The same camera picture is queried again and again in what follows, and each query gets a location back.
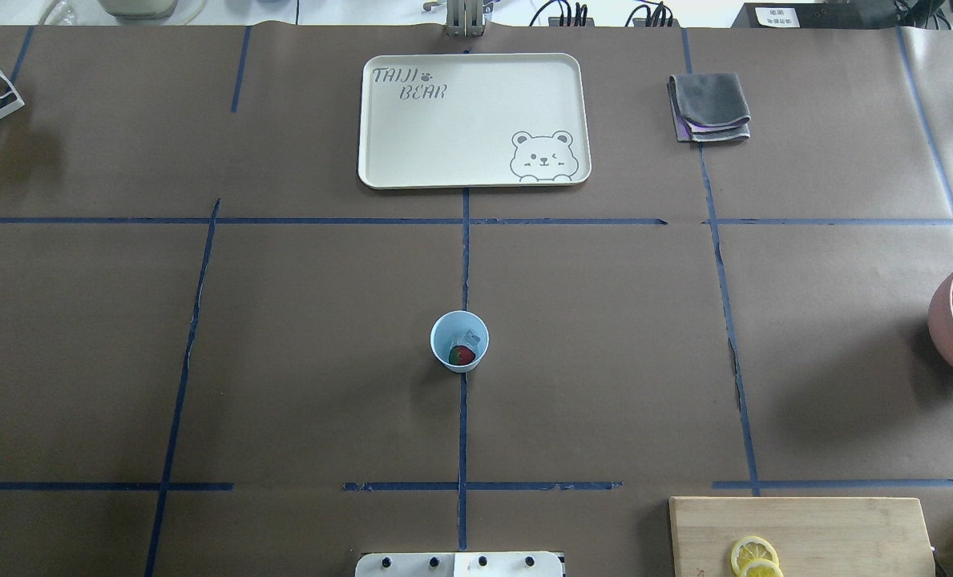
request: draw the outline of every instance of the white container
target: white container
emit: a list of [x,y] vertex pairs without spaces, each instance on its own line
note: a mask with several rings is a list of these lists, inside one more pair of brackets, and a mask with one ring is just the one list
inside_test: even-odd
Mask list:
[[166,18],[176,0],[99,0],[103,10],[117,18]]
[[358,176],[376,189],[583,182],[579,63],[568,54],[376,56],[362,69]]
[[[469,365],[452,365],[447,361],[447,354],[454,346],[455,340],[466,331],[472,331],[479,337],[479,344],[473,354],[476,358]],[[437,319],[430,329],[430,349],[433,355],[453,373],[468,373],[475,369],[476,365],[483,360],[483,355],[487,354],[487,347],[491,344],[491,334],[487,332],[487,325],[483,324],[483,319],[475,314],[465,310],[455,310],[443,315]]]

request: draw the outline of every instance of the light blue cup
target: light blue cup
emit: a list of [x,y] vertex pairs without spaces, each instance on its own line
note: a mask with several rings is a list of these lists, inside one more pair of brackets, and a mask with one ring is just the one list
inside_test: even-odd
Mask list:
[[[469,365],[452,365],[447,362],[447,354],[454,346],[455,339],[465,335],[466,331],[472,331],[479,337],[479,344],[476,345],[476,358]],[[465,310],[455,310],[437,319],[430,331],[430,349],[433,350],[433,357],[440,361],[441,365],[447,367],[453,373],[468,373],[479,365],[483,355],[487,353],[487,346],[490,346],[491,334],[487,332],[487,325],[483,324],[480,317]]]

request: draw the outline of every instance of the pink bowl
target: pink bowl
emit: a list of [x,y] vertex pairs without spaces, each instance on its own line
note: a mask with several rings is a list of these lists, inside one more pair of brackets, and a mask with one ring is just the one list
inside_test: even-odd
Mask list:
[[951,301],[953,295],[953,273],[943,280],[939,288],[935,290],[935,295],[931,297],[931,303],[928,304],[928,332],[931,334],[931,342],[935,343],[935,348],[943,355],[943,358],[953,366],[953,304]]

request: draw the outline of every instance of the folded towel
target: folded towel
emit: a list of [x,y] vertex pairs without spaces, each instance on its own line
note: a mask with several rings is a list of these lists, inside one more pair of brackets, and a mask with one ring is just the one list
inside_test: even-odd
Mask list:
[[677,74],[668,91],[677,141],[750,138],[750,110],[736,74]]

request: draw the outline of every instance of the yellow lemon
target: yellow lemon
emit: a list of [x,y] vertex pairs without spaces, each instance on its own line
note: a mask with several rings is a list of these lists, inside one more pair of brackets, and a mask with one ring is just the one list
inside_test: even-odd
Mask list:
[[783,577],[783,570],[768,559],[755,559],[744,565],[737,577]]
[[733,567],[734,575],[739,575],[740,570],[755,559],[766,559],[766,561],[772,562],[774,566],[779,567],[779,555],[776,555],[776,548],[772,547],[772,543],[757,535],[751,535],[736,541],[733,550],[729,552],[729,565]]

